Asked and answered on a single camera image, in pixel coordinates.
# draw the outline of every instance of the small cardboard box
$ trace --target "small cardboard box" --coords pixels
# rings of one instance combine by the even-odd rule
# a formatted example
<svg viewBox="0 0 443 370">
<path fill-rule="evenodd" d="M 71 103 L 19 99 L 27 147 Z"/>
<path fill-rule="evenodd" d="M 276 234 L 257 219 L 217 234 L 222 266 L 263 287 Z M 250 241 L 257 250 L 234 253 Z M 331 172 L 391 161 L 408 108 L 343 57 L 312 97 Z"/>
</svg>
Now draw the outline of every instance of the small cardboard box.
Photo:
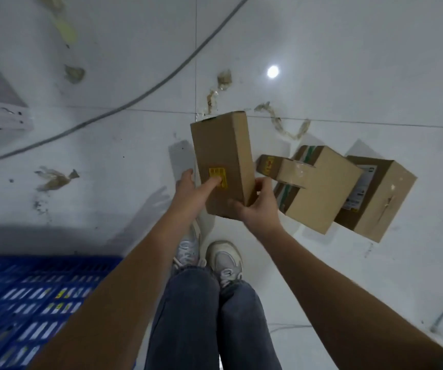
<svg viewBox="0 0 443 370">
<path fill-rule="evenodd" d="M 281 183 L 305 187 L 314 166 L 285 157 L 263 154 L 259 157 L 256 171 Z"/>
<path fill-rule="evenodd" d="M 303 188 L 283 183 L 275 187 L 280 211 L 325 234 L 362 171 L 345 157 L 322 145 L 304 145 L 293 158 L 313 168 L 306 170 Z"/>
<path fill-rule="evenodd" d="M 257 198 L 255 172 L 244 111 L 222 114 L 191 124 L 192 141 L 201 183 L 222 177 L 206 202 L 206 211 L 236 219 L 228 199 L 248 206 Z"/>
<path fill-rule="evenodd" d="M 348 156 L 363 173 L 335 222 L 380 242 L 417 177 L 396 161 Z"/>
</svg>

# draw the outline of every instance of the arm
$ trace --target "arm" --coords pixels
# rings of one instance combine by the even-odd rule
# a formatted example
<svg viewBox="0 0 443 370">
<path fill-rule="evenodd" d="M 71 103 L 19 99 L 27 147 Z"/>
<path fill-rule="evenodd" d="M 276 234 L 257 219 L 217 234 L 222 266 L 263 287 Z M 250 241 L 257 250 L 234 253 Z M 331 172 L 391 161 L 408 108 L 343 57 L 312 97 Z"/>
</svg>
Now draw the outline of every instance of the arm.
<svg viewBox="0 0 443 370">
<path fill-rule="evenodd" d="M 340 370 L 437 369 L 443 348 L 282 228 L 271 179 L 249 208 L 232 202 L 262 243 Z"/>
<path fill-rule="evenodd" d="M 167 212 L 35 357 L 30 370 L 132 369 L 176 247 L 219 183 L 213 178 L 194 188 L 191 174 L 182 174 Z"/>
</svg>

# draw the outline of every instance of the sneaker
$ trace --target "sneaker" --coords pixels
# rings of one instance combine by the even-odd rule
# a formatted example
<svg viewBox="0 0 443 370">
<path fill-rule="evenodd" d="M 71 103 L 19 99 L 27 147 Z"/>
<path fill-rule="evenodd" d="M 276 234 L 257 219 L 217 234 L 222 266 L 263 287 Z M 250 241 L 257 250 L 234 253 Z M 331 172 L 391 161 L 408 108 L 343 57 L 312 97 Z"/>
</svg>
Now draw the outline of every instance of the sneaker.
<svg viewBox="0 0 443 370">
<path fill-rule="evenodd" d="M 220 240 L 211 243 L 206 250 L 206 260 L 222 288 L 242 279 L 242 257 L 231 242 Z"/>
<path fill-rule="evenodd" d="M 201 230 L 196 220 L 190 226 L 188 233 L 184 235 L 177 246 L 177 253 L 174 257 L 174 268 L 198 265 L 206 266 L 206 260 L 199 259 L 199 247 L 201 245 Z"/>
</svg>

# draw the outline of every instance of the right hand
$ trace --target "right hand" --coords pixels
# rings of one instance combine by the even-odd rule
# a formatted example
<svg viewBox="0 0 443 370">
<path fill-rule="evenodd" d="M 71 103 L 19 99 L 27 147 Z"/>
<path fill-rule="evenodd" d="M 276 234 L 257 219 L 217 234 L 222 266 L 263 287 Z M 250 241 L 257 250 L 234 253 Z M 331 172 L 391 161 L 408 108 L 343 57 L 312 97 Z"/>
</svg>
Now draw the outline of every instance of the right hand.
<svg viewBox="0 0 443 370">
<path fill-rule="evenodd" d="M 259 238 L 283 228 L 278 217 L 278 204 L 273 193 L 271 178 L 257 178 L 255 189 L 259 192 L 259 197 L 253 205 L 246 207 L 234 200 L 230 200 L 229 203 L 247 229 Z"/>
</svg>

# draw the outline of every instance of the blue jeans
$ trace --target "blue jeans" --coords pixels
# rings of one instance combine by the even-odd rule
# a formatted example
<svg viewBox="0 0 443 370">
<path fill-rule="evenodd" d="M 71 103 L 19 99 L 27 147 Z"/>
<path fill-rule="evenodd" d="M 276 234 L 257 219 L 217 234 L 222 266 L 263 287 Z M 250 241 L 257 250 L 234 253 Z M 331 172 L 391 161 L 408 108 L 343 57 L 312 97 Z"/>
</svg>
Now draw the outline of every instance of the blue jeans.
<svg viewBox="0 0 443 370">
<path fill-rule="evenodd" d="M 151 328 L 146 370 L 281 369 L 261 301 L 237 280 L 220 288 L 208 268 L 188 266 L 168 281 Z"/>
</svg>

